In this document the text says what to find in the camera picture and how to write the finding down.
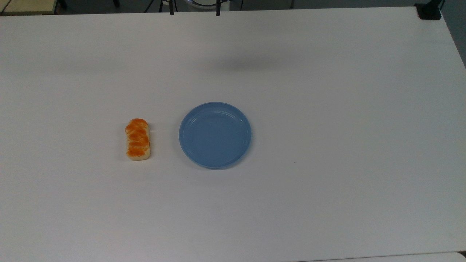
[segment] blue plate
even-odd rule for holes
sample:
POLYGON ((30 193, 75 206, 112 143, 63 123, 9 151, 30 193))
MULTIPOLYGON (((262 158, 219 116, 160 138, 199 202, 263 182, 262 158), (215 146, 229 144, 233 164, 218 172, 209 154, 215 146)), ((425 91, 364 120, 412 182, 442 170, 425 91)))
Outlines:
POLYGON ((194 163, 218 169, 233 165, 251 144, 246 116, 227 103, 202 104, 189 112, 179 128, 181 148, 194 163))

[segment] bread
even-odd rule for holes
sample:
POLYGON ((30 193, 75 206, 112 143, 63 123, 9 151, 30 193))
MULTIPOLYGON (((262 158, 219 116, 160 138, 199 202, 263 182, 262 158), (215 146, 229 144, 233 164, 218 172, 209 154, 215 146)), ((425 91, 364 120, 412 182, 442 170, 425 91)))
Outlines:
POLYGON ((133 161, 145 160, 151 155, 149 125, 144 119, 131 120, 124 130, 126 132, 126 155, 133 161))

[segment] black clamp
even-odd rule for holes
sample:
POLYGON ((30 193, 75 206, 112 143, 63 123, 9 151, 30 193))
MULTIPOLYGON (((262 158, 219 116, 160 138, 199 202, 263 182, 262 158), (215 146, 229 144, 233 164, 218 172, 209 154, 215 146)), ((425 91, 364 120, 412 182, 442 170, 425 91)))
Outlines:
POLYGON ((442 18, 440 9, 442 9, 443 4, 440 8, 439 5, 442 1, 445 3, 445 0, 432 0, 427 4, 415 4, 419 18, 422 20, 440 20, 442 18))
POLYGON ((228 0, 216 0, 216 2, 215 2, 215 12, 217 13, 217 16, 220 16, 220 6, 225 1, 228 1, 228 0))

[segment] table surface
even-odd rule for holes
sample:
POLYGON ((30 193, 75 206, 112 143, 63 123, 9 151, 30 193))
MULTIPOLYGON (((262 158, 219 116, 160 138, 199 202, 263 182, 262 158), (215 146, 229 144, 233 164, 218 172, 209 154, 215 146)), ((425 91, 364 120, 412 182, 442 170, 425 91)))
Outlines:
POLYGON ((383 257, 367 257, 356 259, 326 260, 326 262, 466 262, 466 258, 459 253, 439 253, 422 255, 396 255, 383 257))
POLYGON ((0 260, 289 262, 466 249, 466 70, 413 7, 3 17, 0 260), (178 128, 253 129, 226 170, 178 128), (125 156, 124 127, 152 155, 125 156))

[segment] golden-brown crust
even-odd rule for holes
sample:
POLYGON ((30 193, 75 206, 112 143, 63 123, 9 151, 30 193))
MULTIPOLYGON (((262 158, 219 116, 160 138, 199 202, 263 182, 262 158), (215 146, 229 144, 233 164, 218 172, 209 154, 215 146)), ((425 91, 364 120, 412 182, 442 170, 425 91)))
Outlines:
POLYGON ((131 160, 144 160, 150 155, 149 125, 143 119, 131 120, 125 128, 128 150, 126 155, 131 160))

